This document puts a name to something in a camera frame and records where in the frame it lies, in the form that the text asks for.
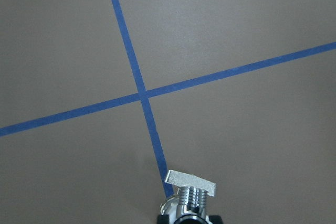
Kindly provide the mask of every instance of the gray surface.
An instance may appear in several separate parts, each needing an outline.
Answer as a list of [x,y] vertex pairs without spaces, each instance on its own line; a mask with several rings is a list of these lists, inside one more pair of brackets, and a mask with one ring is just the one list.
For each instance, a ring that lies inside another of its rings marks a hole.
[[[148,89],[336,41],[334,0],[120,0]],[[110,0],[0,0],[0,127],[136,92]],[[336,51],[151,98],[225,223],[336,222]],[[0,222],[154,223],[140,103],[0,138]]]

